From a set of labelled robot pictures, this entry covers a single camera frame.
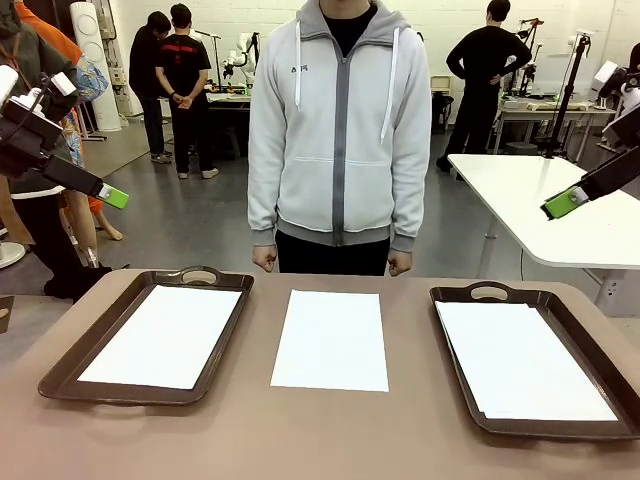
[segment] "hand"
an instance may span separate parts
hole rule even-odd
[[[408,272],[413,267],[413,254],[405,252],[389,252],[389,273],[392,277],[397,277]]]
[[[192,104],[193,104],[193,98],[184,97],[178,108],[181,108],[182,110],[189,110]]]
[[[275,245],[269,247],[253,247],[253,263],[267,273],[272,273],[278,258],[278,249]]]

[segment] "hoodie pocket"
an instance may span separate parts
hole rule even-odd
[[[391,224],[394,201],[389,163],[347,160],[344,190],[344,228],[347,232]]]
[[[295,157],[285,161],[278,213],[293,225],[333,231],[333,159]]]

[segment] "workbench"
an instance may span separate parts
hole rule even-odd
[[[478,278],[489,276],[502,224],[538,263],[609,270],[596,305],[610,312],[626,271],[640,270],[640,201],[618,191],[549,221],[540,207],[576,183],[585,174],[580,167],[561,158],[511,155],[451,155],[449,161],[492,213]]]
[[[105,277],[0,381],[3,480],[636,480],[640,442],[489,435],[473,423],[429,297],[472,281],[256,275],[208,396],[186,408],[41,398],[47,371],[139,271]],[[578,290],[560,296],[636,391],[640,354]],[[292,289],[380,294],[390,393],[274,388]]]
[[[525,143],[529,143],[533,134],[533,127],[536,123],[554,120],[558,115],[557,110],[529,110],[527,108],[529,104],[542,105],[547,103],[548,102],[542,100],[520,99],[517,108],[505,108],[504,102],[501,101],[499,107],[498,126],[496,129],[496,144],[493,148],[493,154],[497,155],[500,151],[500,142],[502,140],[502,133],[504,132],[504,125],[506,123],[526,123],[527,131],[524,141]],[[584,155],[584,151],[587,146],[587,140],[589,139],[589,134],[591,133],[591,128],[593,126],[606,125],[610,121],[610,118],[612,118],[612,116],[615,114],[615,110],[603,110],[594,107],[589,107],[586,110],[569,110],[567,112],[565,116],[565,122],[568,124],[569,128],[568,138],[571,138],[571,135],[573,134],[573,131],[578,123],[586,122],[585,132],[582,135],[580,149],[578,150],[578,154],[576,156],[576,163],[581,163],[582,156]]]

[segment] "equipment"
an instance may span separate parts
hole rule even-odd
[[[562,218],[585,203],[621,189],[640,176],[640,73],[628,73],[607,62],[596,75],[593,85],[594,89],[599,89],[600,97],[607,97],[614,91],[622,95],[625,110],[603,133],[609,141],[628,149],[586,173],[575,185],[548,199],[541,208],[550,220]]]
[[[224,78],[232,77],[233,69],[238,67],[247,79],[247,87],[251,89],[256,76],[256,66],[260,59],[260,34],[258,32],[241,33],[237,45],[240,54],[231,50],[229,58],[222,62]]]
[[[0,66],[0,104],[18,80],[9,66]],[[42,114],[41,100],[46,95],[64,95],[69,91],[69,79],[62,73],[55,77],[42,75],[42,88],[34,88],[29,95],[7,101],[0,118],[0,174],[20,178],[27,170],[34,170],[44,178],[71,190],[98,198],[116,208],[126,207],[129,196],[107,185],[101,178],[51,153],[62,128]],[[49,90],[51,85],[62,88],[60,93]]]

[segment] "pole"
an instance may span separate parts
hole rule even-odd
[[[562,125],[564,124],[564,117],[567,116],[567,111],[569,110],[569,102],[571,101],[571,95],[573,95],[573,90],[575,88],[576,77],[578,76],[578,70],[580,69],[582,55],[584,55],[584,51],[587,48],[587,45],[591,45],[591,39],[586,35],[583,35],[582,37],[580,37],[578,48],[576,49],[576,59],[573,62],[571,75],[569,76],[569,81],[567,82],[567,86],[564,89],[564,97],[562,97],[562,104],[560,105],[560,110],[558,111],[556,123],[553,126],[553,134],[551,135],[551,141],[549,142],[549,148],[547,149],[545,158],[553,158],[554,156],[556,144],[558,143],[558,139],[560,138],[560,131],[562,130]]]

